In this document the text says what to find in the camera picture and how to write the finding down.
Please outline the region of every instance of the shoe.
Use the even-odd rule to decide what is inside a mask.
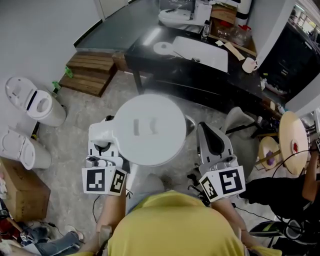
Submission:
[[[78,235],[78,238],[80,241],[83,241],[85,239],[84,234],[82,234],[79,230],[77,230],[74,226],[67,225],[65,227],[65,231],[68,232],[75,232]]]

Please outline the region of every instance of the sink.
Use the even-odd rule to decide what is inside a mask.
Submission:
[[[228,52],[213,45],[177,36],[173,41],[172,55],[195,60],[203,65],[228,72]]]

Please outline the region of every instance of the white chair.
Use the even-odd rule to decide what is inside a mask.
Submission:
[[[225,118],[225,122],[221,131],[224,134],[227,134],[227,130],[231,130],[241,126],[248,126],[254,123],[255,120],[248,116],[247,114],[243,113],[240,107],[236,106],[230,110],[228,115]]]
[[[258,156],[259,140],[252,139],[252,130],[246,129],[253,126],[254,122],[252,117],[243,113],[241,108],[237,106],[230,110],[221,128],[221,131],[227,134],[231,141],[233,153],[236,155],[239,165],[243,166],[245,178],[249,177]]]

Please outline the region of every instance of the black table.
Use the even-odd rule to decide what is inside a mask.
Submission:
[[[148,44],[144,42],[150,34],[160,28],[160,32]],[[248,74],[243,71],[242,63],[224,46],[228,52],[228,73],[201,63],[176,57],[160,55],[153,46],[158,42],[173,43],[176,37],[185,37],[201,41],[201,35],[189,31],[153,26],[148,29],[125,53],[129,69],[133,71],[139,94],[146,88],[162,91],[198,104],[208,106],[224,113],[235,106],[255,114],[255,106],[263,99],[258,72]],[[205,43],[217,46],[214,39],[208,37]],[[241,51],[246,57],[250,54]],[[153,74],[142,84],[140,72]]]

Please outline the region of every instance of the hand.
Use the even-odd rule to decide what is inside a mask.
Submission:
[[[311,150],[311,155],[319,155],[318,146],[315,140],[312,142],[310,150]]]

